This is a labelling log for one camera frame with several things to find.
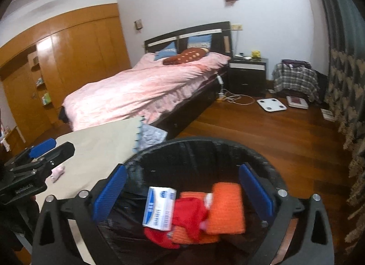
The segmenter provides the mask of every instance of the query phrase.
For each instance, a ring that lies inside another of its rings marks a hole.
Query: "power cord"
[[[238,103],[238,102],[236,102],[236,100],[239,100],[242,97],[249,97],[249,98],[252,99],[252,101],[250,103]],[[251,96],[244,95],[244,94],[233,94],[232,92],[229,92],[227,89],[222,88],[220,90],[220,93],[219,93],[218,101],[225,101],[225,100],[227,100],[229,103],[235,103],[235,104],[239,104],[239,105],[250,105],[250,104],[253,104],[255,102],[255,100]]]

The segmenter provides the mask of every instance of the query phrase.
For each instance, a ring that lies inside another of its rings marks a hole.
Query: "bed frame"
[[[189,36],[212,33],[212,46],[210,51],[221,53],[232,58],[230,29],[231,24],[228,21],[189,27],[145,41],[145,50],[146,52],[156,52],[174,41],[179,54],[187,48]],[[224,66],[218,73],[223,79],[225,88],[228,88],[226,87],[228,83],[227,72],[228,66]],[[208,83],[190,98],[179,103],[170,113],[162,115],[151,125],[166,130],[168,132],[167,139],[176,137],[218,98],[220,88],[216,76],[211,77]]]

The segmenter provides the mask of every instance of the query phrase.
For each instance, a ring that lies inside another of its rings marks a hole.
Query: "pink bedspread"
[[[136,115],[144,115],[147,123],[152,123],[163,112],[171,111],[178,102],[190,97],[192,89],[197,89],[207,78],[204,75],[218,70],[229,57],[211,52],[198,61],[171,66],[163,65],[163,59],[153,59],[154,54],[145,54],[133,69],[86,84],[68,95],[63,106],[72,130]],[[166,101],[168,95],[179,101]]]

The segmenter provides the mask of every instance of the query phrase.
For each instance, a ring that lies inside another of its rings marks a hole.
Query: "white scale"
[[[287,107],[276,98],[265,98],[256,100],[266,112],[285,111]]]

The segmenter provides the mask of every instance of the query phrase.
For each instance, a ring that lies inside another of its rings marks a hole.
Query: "curtain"
[[[361,0],[322,1],[331,49],[325,101],[346,136],[344,149],[353,153],[349,176],[356,178],[348,203],[358,207],[349,216],[357,225],[345,239],[351,251],[365,231],[365,11]]]

